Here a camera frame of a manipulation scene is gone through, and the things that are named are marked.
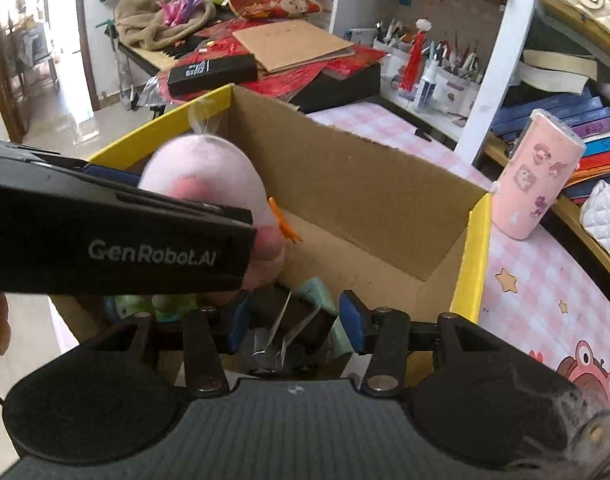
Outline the green blue plastic toy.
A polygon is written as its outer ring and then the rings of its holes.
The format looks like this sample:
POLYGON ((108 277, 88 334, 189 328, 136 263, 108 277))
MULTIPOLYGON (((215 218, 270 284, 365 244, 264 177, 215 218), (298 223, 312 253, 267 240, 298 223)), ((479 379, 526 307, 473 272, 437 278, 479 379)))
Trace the green blue plastic toy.
POLYGON ((195 295, 119 295, 104 298, 104 311, 112 323, 141 312, 152 314, 161 323, 176 322, 196 308, 195 295))

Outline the large pink pig plush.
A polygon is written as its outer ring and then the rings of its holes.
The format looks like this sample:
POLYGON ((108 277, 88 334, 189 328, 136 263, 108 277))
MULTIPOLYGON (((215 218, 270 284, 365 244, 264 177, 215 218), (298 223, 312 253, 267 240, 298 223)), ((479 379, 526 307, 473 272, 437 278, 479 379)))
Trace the large pink pig plush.
POLYGON ((167 139, 145 164, 140 188, 176 200, 250 211, 256 238, 242 288, 254 290, 276 281, 285 238, 261 176, 235 144, 229 110, 217 112, 212 101, 176 107, 157 117, 156 125, 167 139))

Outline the black binder clip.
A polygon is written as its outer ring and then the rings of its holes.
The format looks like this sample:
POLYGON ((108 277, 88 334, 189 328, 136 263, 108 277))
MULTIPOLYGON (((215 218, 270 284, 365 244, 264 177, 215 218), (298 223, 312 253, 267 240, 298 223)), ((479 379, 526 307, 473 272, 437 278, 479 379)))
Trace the black binder clip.
POLYGON ((239 350, 247 374, 309 377, 330 360, 330 339, 319 309, 296 289, 275 283, 250 296, 249 330, 239 350))

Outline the teal stapler toy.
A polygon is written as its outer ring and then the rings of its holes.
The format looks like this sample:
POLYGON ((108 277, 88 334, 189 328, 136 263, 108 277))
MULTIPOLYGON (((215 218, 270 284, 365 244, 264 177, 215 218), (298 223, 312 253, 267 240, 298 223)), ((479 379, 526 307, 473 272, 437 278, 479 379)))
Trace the teal stapler toy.
POLYGON ((310 278, 299 286, 299 294, 319 309, 322 330, 330 339, 330 360, 352 353, 353 348, 343 328, 339 307, 320 278, 310 278))

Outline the small pink chick plush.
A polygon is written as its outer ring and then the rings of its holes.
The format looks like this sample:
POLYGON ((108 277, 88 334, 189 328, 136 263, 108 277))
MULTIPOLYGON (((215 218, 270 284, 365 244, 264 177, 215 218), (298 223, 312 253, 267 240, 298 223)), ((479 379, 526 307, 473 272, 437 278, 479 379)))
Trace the small pink chick plush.
POLYGON ((282 236, 293 244, 302 243, 303 238, 299 236, 299 233, 296 232, 293 226, 291 226, 291 224, 288 222, 287 218, 284 217, 282 210, 273 197, 268 199, 268 205, 270 210, 273 212, 273 215, 277 219, 282 236))

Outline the yellow cardboard box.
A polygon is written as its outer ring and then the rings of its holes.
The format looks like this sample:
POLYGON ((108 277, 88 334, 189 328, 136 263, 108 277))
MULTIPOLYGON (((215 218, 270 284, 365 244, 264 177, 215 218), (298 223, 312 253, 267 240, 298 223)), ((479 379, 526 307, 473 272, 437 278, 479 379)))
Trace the yellow cardboard box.
POLYGON ((445 311, 478 319, 491 232, 491 199, 480 186, 233 86, 152 120, 93 161, 140 169, 192 119, 247 155, 299 233, 285 250, 285 284, 320 278, 332 295, 349 289, 415 321, 445 311))

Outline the black rectangular box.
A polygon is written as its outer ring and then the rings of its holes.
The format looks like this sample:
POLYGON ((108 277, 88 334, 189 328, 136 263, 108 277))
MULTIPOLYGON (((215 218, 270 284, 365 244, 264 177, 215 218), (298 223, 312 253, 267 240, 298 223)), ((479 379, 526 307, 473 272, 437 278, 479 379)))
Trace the black rectangular box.
POLYGON ((238 54, 176 66, 169 72, 167 89, 173 98, 180 98, 213 90, 224 84, 253 81, 257 81, 254 56, 238 54))

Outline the beige towel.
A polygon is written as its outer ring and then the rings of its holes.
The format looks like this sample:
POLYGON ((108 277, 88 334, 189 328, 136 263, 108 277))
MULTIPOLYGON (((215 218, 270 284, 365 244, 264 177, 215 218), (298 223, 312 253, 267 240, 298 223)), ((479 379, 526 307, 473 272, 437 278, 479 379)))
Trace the beige towel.
POLYGON ((127 47, 162 50, 195 34, 216 18, 212 0, 201 0, 186 23, 166 25, 162 4, 180 0, 120 0, 114 10, 118 39, 127 47))

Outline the pink checkered table mat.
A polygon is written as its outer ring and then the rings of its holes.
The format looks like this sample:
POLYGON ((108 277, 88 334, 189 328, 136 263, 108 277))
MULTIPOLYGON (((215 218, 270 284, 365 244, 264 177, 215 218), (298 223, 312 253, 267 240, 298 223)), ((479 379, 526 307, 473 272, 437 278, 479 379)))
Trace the pink checkered table mat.
MULTIPOLYGON (((378 104, 331 108, 311 119, 418 156, 481 188, 491 185, 449 148, 422 139, 378 104)), ((479 323, 610 405, 610 301, 541 226, 526 240, 491 232, 479 323)))

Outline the pink purple ribbon bundle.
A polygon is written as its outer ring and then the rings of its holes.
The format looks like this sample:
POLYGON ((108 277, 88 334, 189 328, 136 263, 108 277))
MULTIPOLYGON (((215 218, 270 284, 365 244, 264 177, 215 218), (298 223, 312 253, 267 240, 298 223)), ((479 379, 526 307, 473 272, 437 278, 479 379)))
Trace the pink purple ribbon bundle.
POLYGON ((163 11, 163 24, 168 27, 186 24, 195 10, 204 0, 175 0, 171 2, 159 2, 163 11))

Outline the brown cardboard sheet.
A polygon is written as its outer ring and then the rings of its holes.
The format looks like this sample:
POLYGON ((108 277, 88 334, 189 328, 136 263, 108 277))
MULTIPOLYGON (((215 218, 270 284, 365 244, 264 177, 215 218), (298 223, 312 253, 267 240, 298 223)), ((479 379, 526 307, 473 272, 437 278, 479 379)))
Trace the brown cardboard sheet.
POLYGON ((304 20, 254 26, 232 36, 271 74, 354 53, 351 42, 304 20))

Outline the pink sticker cylinder container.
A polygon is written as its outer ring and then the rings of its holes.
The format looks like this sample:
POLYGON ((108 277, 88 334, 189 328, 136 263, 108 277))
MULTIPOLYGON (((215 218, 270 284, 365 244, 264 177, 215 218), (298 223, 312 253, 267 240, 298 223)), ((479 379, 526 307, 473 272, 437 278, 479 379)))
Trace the pink sticker cylinder container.
POLYGON ((508 164, 493 183, 492 221, 514 240, 525 240, 578 168, 585 143, 562 120, 537 108, 508 164))

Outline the white quilted pearl handbag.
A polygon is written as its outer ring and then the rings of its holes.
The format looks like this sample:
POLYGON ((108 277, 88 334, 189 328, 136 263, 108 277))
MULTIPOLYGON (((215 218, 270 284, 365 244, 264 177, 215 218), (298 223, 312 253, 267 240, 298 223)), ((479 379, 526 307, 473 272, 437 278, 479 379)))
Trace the white quilted pearl handbag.
POLYGON ((582 228, 610 256, 610 183, 600 180, 580 209, 582 228))

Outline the white pen holder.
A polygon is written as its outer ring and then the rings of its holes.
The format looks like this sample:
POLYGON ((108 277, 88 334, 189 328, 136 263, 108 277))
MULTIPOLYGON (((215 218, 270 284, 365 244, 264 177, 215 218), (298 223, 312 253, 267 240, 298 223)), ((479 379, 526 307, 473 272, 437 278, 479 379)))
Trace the white pen holder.
POLYGON ((350 28, 344 38, 385 54, 382 89, 409 101, 414 110, 432 108, 443 114, 469 117, 481 88, 479 58, 474 51, 463 58, 456 44, 446 39, 435 42, 425 36, 419 73, 411 92, 398 90, 416 33, 416 24, 409 28, 394 20, 387 27, 378 23, 371 28, 350 28))

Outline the red white figurine pen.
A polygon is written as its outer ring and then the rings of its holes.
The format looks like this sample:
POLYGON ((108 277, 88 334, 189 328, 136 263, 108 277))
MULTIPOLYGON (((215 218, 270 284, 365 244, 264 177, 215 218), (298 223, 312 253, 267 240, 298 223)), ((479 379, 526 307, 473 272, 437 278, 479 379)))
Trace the red white figurine pen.
POLYGON ((415 37, 413 37, 405 72, 403 76, 401 76, 401 81, 398 85, 398 90, 401 92, 411 92, 412 86, 419 73, 425 36, 427 36, 427 33, 430 32, 431 28, 432 23, 427 18, 419 18, 419 20, 416 21, 417 33, 415 37))

